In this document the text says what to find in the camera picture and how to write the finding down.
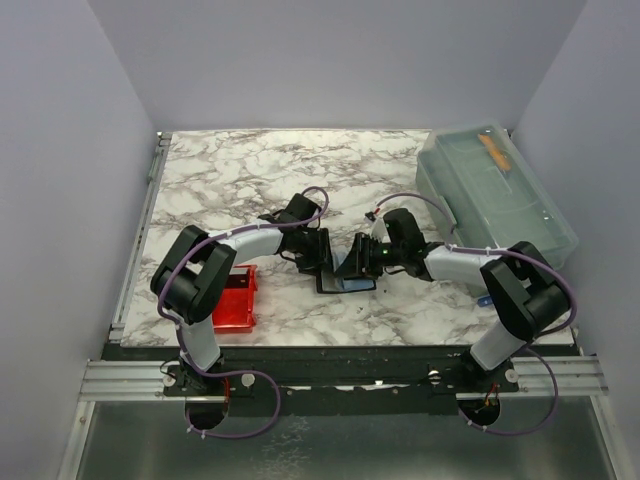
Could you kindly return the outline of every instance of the marble surface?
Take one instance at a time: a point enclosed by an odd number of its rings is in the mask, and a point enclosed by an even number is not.
[[[246,130],[173,135],[153,210],[123,334],[123,346],[175,346],[173,324],[155,311],[149,281],[182,228],[225,230],[286,205],[309,185],[329,192],[322,225],[332,246],[349,247],[368,231],[362,218],[386,194],[413,191],[416,153],[428,131]],[[427,209],[398,199],[440,240]],[[496,321],[467,289],[427,283],[407,275],[385,276],[378,289],[346,295],[315,293],[314,279],[279,257],[258,265],[251,334],[219,335],[223,345],[452,345],[476,341]],[[569,331],[544,343],[573,343]]]

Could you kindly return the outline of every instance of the clear plastic container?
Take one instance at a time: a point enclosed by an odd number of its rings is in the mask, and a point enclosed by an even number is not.
[[[418,191],[440,200],[465,247],[508,248],[526,240],[559,269],[578,238],[506,132],[495,123],[436,130],[418,154]],[[444,216],[427,204],[438,231]]]

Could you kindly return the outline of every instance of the white wall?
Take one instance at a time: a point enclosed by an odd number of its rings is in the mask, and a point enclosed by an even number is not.
[[[158,130],[512,128],[584,0],[89,0]]]
[[[640,473],[640,3],[589,0],[514,139],[576,233],[580,342],[602,361]]]
[[[55,478],[156,139],[83,0],[0,14],[0,476]]]

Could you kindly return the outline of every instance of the red tray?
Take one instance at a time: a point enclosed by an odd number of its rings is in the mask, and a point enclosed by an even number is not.
[[[216,333],[251,333],[256,324],[253,297],[258,290],[257,265],[237,265],[232,272],[245,268],[244,273],[232,273],[227,278],[220,301],[211,315]]]

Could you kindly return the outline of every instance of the bolt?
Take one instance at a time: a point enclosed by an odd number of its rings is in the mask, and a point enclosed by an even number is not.
[[[518,381],[519,375],[513,368],[510,368],[506,372],[504,372],[504,378],[509,383],[516,383]]]
[[[240,381],[245,387],[249,388],[256,382],[256,377],[252,373],[245,373],[240,377]]]
[[[176,379],[171,375],[165,375],[162,377],[162,384],[165,387],[173,387],[176,383]]]
[[[440,380],[442,380],[442,376],[440,376],[440,372],[437,370],[431,370],[427,378],[431,382],[431,385],[438,385]]]

